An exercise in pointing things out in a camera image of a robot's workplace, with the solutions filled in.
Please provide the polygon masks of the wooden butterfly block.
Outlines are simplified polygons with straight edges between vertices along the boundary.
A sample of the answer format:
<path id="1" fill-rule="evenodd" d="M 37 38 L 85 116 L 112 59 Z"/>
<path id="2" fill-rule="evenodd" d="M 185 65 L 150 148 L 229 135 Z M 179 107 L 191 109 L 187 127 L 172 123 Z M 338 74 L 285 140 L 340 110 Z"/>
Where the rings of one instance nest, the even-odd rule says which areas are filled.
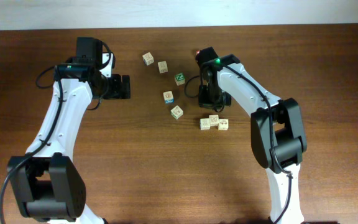
<path id="1" fill-rule="evenodd" d="M 210 129 L 210 119 L 209 118 L 202 118 L 200 119 L 200 130 L 208 130 Z"/>

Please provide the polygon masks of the wooden car picture block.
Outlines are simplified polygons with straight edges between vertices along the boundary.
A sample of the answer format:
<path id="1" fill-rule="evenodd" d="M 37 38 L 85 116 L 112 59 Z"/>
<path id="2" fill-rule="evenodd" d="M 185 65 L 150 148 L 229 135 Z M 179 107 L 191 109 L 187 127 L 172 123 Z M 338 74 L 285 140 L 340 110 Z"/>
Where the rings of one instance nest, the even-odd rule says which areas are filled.
<path id="1" fill-rule="evenodd" d="M 220 119 L 218 124 L 219 130 L 228 130 L 229 128 L 229 120 L 228 119 Z"/>

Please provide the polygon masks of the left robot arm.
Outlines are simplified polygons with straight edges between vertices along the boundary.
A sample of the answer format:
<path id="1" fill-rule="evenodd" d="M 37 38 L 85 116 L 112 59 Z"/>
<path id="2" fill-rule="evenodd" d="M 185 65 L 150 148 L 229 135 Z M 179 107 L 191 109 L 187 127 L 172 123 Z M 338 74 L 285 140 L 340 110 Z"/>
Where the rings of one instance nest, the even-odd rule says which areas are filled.
<path id="1" fill-rule="evenodd" d="M 5 223 L 4 194 L 12 187 L 21 215 L 40 223 L 100 223 L 86 204 L 86 185 L 73 163 L 79 127 L 93 100 L 131 97 L 130 77 L 113 74 L 115 56 L 93 37 L 76 40 L 76 54 L 50 67 L 53 96 L 43 123 L 23 156 L 12 156 L 0 191 L 0 222 Z"/>

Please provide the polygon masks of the wooden block red side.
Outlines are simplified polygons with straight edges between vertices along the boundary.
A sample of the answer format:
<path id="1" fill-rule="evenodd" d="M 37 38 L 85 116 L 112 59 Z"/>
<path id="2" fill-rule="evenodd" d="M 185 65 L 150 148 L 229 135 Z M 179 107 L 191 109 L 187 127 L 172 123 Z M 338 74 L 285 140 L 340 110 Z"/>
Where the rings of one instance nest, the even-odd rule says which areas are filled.
<path id="1" fill-rule="evenodd" d="M 209 115 L 209 123 L 210 126 L 218 126 L 219 125 L 219 116 L 216 114 Z"/>

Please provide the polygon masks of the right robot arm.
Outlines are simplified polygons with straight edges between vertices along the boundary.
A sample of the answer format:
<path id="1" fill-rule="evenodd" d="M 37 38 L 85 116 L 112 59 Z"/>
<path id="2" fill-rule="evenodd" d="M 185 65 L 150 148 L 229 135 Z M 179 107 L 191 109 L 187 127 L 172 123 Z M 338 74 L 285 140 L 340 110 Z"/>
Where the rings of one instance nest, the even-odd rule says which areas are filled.
<path id="1" fill-rule="evenodd" d="M 208 47 L 195 60 L 200 68 L 199 106 L 218 112 L 236 100 L 250 117 L 251 149 L 268 177 L 269 220 L 303 223 L 298 177 L 307 142 L 299 104 L 266 90 L 233 54 L 220 57 Z"/>

